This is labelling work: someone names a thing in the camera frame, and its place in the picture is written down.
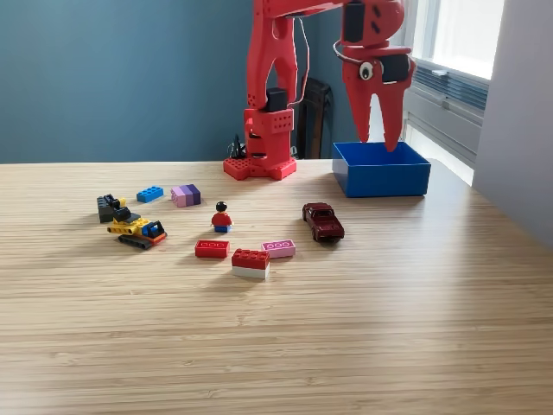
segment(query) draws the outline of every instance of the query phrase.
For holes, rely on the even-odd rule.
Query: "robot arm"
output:
[[[403,0],[254,0],[253,7],[244,113],[246,155],[225,160],[225,171],[237,180],[249,176],[282,180],[296,171],[296,160],[289,154],[297,88],[294,19],[339,7],[343,27],[334,50],[343,61],[343,80],[359,139],[368,140],[371,98],[376,94],[386,148],[395,150],[403,127],[404,92],[415,70],[410,49],[391,48],[388,42],[404,21]],[[278,87],[267,89],[273,66]]]
[[[297,62],[291,17],[338,7],[343,9],[343,26],[335,51],[343,60],[343,80],[359,139],[368,140],[371,97],[377,94],[386,147],[392,151],[403,127],[404,91],[410,87],[415,69],[415,62],[407,56],[410,49],[391,48],[388,42],[404,21],[403,0],[256,0],[248,58],[248,106],[266,108],[266,85],[273,63],[288,104],[296,99]],[[338,44],[344,47],[343,52],[336,48]]]

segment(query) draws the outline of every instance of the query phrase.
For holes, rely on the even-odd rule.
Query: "white lego brick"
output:
[[[232,268],[232,274],[236,275],[237,277],[269,279],[269,269],[270,264],[264,270],[254,270],[252,268],[234,266]]]

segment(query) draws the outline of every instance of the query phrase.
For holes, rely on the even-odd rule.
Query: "wire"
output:
[[[340,59],[342,59],[342,60],[345,61],[345,62],[354,63],[355,65],[362,65],[362,64],[363,64],[363,61],[359,61],[359,60],[357,60],[357,59],[350,58],[350,57],[345,56],[344,54],[342,54],[342,53],[338,50],[338,45],[340,45],[340,44],[341,44],[341,41],[338,40],[338,41],[336,41],[336,43],[333,45],[334,53],[336,54],[336,56],[338,56]]]
[[[305,41],[305,47],[307,48],[307,53],[306,53],[307,63],[306,63],[306,67],[305,67],[305,75],[303,76],[302,95],[301,95],[300,99],[298,99],[296,102],[289,103],[288,106],[298,105],[303,101],[303,97],[305,97],[305,89],[307,88],[307,85],[308,85],[309,60],[310,60],[310,58],[309,58],[309,42],[308,42],[308,37],[305,34],[305,28],[303,27],[303,19],[299,19],[299,21],[300,21],[300,26],[302,26],[302,33],[303,33],[303,40]]]

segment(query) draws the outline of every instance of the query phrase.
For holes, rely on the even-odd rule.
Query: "dark red toy car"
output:
[[[303,220],[317,242],[336,242],[344,239],[344,228],[334,216],[332,206],[327,203],[308,203],[303,207]]]

